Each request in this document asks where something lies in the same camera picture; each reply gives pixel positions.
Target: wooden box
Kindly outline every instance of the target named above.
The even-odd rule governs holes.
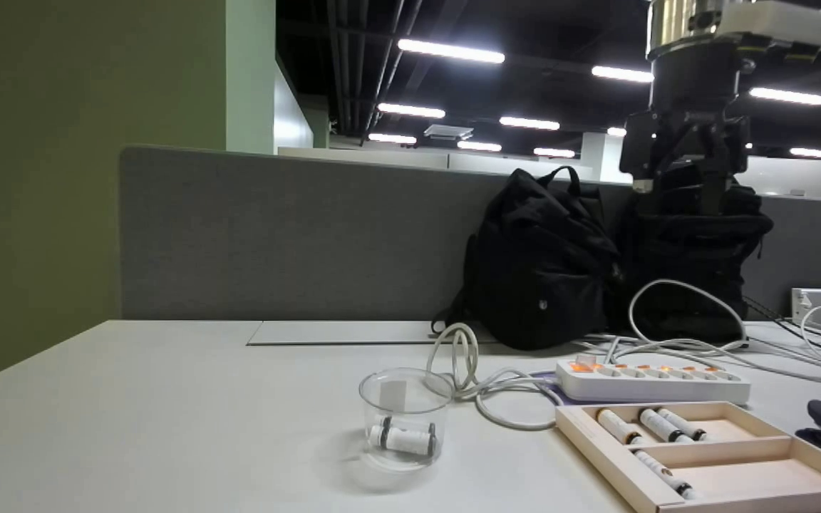
[[[821,510],[821,452],[782,433],[731,402],[667,406],[667,412],[708,432],[705,443],[655,443],[640,423],[645,406],[563,408],[558,432],[584,460],[641,513],[667,510]],[[641,432],[641,443],[624,445],[598,426],[598,412],[614,412]],[[675,494],[652,467],[640,463],[645,452],[671,477],[688,483],[690,496]]]

